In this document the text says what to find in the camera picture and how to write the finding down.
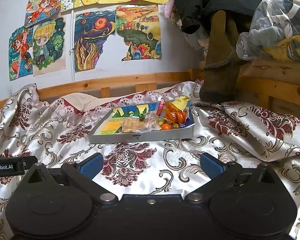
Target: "bed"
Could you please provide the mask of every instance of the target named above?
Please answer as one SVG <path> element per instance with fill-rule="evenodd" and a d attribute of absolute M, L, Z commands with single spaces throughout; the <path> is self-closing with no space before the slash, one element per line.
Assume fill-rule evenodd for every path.
<path fill-rule="evenodd" d="M 35 84 L 24 86 L 0 101 L 0 156 L 35 155 L 53 168 L 100 152 L 104 166 L 93 180 L 119 199 L 123 194 L 177 193 L 184 197 L 210 180 L 200 168 L 203 152 L 223 162 L 237 161 L 243 167 L 271 162 L 297 204 L 298 216 L 290 235 L 300 239 L 300 118 L 271 112 L 275 98 L 300 106 L 300 85 L 240 76 L 238 90 L 257 94 L 258 103 L 211 106 L 199 99 L 202 79 L 201 70 L 190 69 L 94 79 L 41 90 Z M 177 84 L 157 90 L 157 84 L 166 82 Z M 135 93 L 111 98 L 111 87 L 130 85 L 135 86 Z M 93 89 L 100 89 L 102 98 L 78 93 Z M 109 110 L 150 103 L 161 94 L 170 99 L 182 94 L 191 98 L 196 123 L 193 138 L 89 143 L 87 134 Z M 21 179 L 0 178 L 0 239 L 12 237 L 4 209 Z"/>

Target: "orange candy wrapper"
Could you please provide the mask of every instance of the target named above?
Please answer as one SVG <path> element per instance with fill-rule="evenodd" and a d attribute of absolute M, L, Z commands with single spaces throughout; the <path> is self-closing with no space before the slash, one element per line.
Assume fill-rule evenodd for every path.
<path fill-rule="evenodd" d="M 188 111 L 188 108 L 184 111 L 180 110 L 165 98 L 160 98 L 156 106 L 156 114 L 158 117 L 162 117 L 171 122 L 177 122 L 180 125 L 184 125 L 186 123 Z"/>

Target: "brown boot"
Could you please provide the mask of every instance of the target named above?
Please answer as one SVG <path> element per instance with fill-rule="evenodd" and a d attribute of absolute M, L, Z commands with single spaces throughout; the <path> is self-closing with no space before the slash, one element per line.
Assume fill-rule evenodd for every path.
<path fill-rule="evenodd" d="M 234 100 L 240 66 L 245 63 L 235 51 L 239 34 L 235 21 L 225 11 L 216 12 L 211 20 L 209 49 L 200 90 L 203 102 Z"/>

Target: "satin bedspread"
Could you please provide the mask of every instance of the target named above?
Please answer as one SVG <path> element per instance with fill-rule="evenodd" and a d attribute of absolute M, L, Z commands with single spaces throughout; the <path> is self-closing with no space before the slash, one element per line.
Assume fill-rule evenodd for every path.
<path fill-rule="evenodd" d="M 191 98 L 196 123 L 192 139 L 95 145 L 89 143 L 87 134 L 109 110 L 154 102 L 161 94 L 148 91 L 106 103 L 96 99 L 103 104 L 81 111 L 63 98 L 50 105 L 41 102 L 36 85 L 27 85 L 0 110 L 0 156 L 35 155 L 48 168 L 57 168 L 101 152 L 103 170 L 93 180 L 119 199 L 123 194 L 184 197 L 210 180 L 200 168 L 202 152 L 247 168 L 272 162 L 298 207 L 290 235 L 300 239 L 300 120 L 244 102 L 212 107 L 200 101 L 201 86 L 198 81 L 184 82 L 164 90 L 170 99 Z M 80 98 L 73 101 L 87 105 Z M 0 178 L 0 240 L 13 237 L 4 212 L 21 180 L 22 176 Z"/>

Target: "cartoon boy drawing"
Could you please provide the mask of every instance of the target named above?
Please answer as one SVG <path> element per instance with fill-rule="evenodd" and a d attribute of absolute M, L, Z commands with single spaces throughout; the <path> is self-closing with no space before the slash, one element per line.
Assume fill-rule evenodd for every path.
<path fill-rule="evenodd" d="M 38 47 L 33 51 L 34 62 L 36 65 L 43 63 L 49 56 L 49 51 L 46 44 L 56 32 L 55 27 L 55 20 L 49 20 L 41 23 L 34 31 L 33 41 L 38 45 Z"/>
<path fill-rule="evenodd" d="M 29 23 L 27 25 L 29 25 L 30 23 L 35 23 L 35 20 L 39 17 L 39 15 L 42 12 L 49 12 L 51 11 L 53 8 L 56 8 L 59 5 L 58 1 L 56 0 L 42 0 L 39 5 L 37 6 L 36 10 L 31 10 L 31 11 L 27 11 L 27 13 L 31 13 L 27 19 L 29 20 Z"/>
<path fill-rule="evenodd" d="M 23 58 L 23 59 L 27 60 L 28 58 L 30 58 L 30 54 L 28 53 L 30 46 L 28 44 L 26 44 L 28 32 L 29 32 L 29 30 L 25 29 L 21 33 L 18 33 L 17 38 L 11 44 L 11 47 L 14 48 L 15 54 L 20 52 L 18 64 L 16 64 L 16 63 L 12 64 L 12 70 L 17 75 L 16 78 L 19 77 L 21 59 Z"/>

